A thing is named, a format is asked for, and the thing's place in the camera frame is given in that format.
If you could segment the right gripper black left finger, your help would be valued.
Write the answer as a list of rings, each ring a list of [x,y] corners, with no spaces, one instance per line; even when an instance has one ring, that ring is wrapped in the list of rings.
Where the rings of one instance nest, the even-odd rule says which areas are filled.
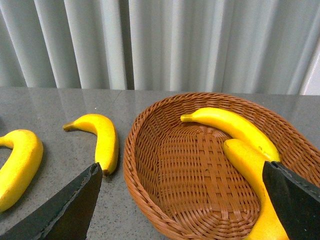
[[[2,240],[85,240],[103,178],[90,165],[38,209],[0,236]]]

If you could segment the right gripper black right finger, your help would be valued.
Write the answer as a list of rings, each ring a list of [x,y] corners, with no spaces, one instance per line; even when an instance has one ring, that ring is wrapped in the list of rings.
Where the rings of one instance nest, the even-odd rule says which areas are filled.
[[[277,161],[265,161],[262,180],[290,240],[320,238],[320,188]]]

